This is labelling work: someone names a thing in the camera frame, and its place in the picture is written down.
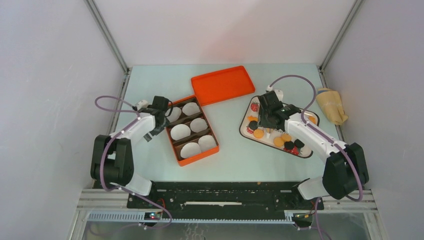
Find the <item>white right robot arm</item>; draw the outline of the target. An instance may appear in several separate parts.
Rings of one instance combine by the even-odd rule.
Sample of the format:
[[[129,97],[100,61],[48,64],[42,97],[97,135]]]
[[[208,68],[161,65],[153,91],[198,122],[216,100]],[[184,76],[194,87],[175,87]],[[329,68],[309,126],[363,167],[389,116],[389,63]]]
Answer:
[[[291,194],[291,204],[304,209],[312,199],[330,196],[359,202],[369,175],[363,148],[347,144],[324,132],[306,111],[282,102],[282,91],[271,90],[258,97],[258,126],[282,130],[309,147],[325,164],[323,174],[298,183]]]

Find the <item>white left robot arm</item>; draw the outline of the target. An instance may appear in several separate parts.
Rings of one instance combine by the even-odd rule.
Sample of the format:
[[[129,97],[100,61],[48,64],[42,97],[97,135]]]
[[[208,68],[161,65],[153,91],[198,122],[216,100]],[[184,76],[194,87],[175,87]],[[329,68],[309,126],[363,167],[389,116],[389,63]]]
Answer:
[[[152,191],[154,183],[135,172],[133,146],[142,140],[149,142],[170,123],[173,103],[166,97],[155,96],[152,103],[141,100],[133,105],[117,98],[129,108],[120,113],[131,113],[135,118],[123,129],[109,135],[98,135],[93,144],[90,176],[106,191],[122,189],[139,195],[145,208],[153,208],[158,194]]]

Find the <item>orange cookie box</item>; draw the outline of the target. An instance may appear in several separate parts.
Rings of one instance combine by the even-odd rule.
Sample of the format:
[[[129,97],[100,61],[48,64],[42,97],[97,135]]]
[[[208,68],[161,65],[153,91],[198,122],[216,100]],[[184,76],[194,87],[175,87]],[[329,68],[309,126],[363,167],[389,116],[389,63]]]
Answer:
[[[212,129],[212,127],[211,127],[211,125],[210,125],[207,117],[206,117],[206,114],[204,113],[204,111],[202,109],[202,106],[200,105],[200,103],[199,103],[199,101],[198,101],[198,99],[197,99],[196,96],[192,95],[192,96],[188,96],[186,98],[183,98],[183,99],[180,99],[180,100],[171,102],[169,104],[169,106],[168,106],[168,109],[173,108],[173,107],[179,107],[179,108],[182,109],[182,107],[185,104],[191,103],[191,102],[197,103],[198,106],[200,107],[201,112],[200,113],[197,113],[197,114],[194,114],[194,115],[190,115],[190,116],[186,116],[182,112],[181,113],[181,116],[180,116],[180,118],[178,120],[176,120],[175,122],[169,123],[169,125],[166,127],[166,133],[167,133],[168,138],[169,138],[169,141],[171,143],[171,147],[172,147],[174,156],[176,158],[177,164],[179,166],[181,166],[181,167],[185,167],[185,166],[187,166],[189,164],[192,164],[192,163],[195,163],[195,162],[197,162],[199,160],[202,160],[204,158],[207,158],[207,157],[209,157],[209,156],[211,156],[213,154],[218,153],[219,150],[220,150],[219,143],[218,143],[218,140],[217,140],[217,138],[215,136],[215,133],[214,133],[214,131],[213,131],[213,129]],[[196,118],[203,118],[203,119],[205,119],[206,122],[207,122],[207,124],[208,124],[208,128],[206,130],[203,130],[203,131],[198,132],[198,133],[195,133],[195,132],[193,132],[191,130],[191,135],[190,136],[185,137],[185,138],[180,139],[180,140],[173,140],[171,138],[170,130],[174,126],[176,126],[178,124],[185,124],[185,125],[187,125],[187,126],[190,127],[190,122],[192,120],[196,119]],[[210,150],[208,150],[206,152],[202,152],[202,153],[200,153],[198,155],[195,155],[193,157],[190,157],[190,158],[186,158],[186,159],[181,158],[180,151],[181,151],[182,147],[185,144],[187,144],[187,143],[198,143],[199,138],[201,138],[202,136],[205,136],[205,135],[212,135],[215,138],[215,141],[217,143],[217,147],[215,147],[213,149],[210,149]]]

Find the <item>clear plastic tongs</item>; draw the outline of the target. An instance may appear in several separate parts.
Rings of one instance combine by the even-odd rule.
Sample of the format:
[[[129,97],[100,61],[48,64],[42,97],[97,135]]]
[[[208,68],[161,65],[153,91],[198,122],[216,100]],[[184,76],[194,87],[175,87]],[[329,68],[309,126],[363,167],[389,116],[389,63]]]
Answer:
[[[273,132],[272,128],[264,128],[264,136],[269,139],[271,137],[271,133]]]

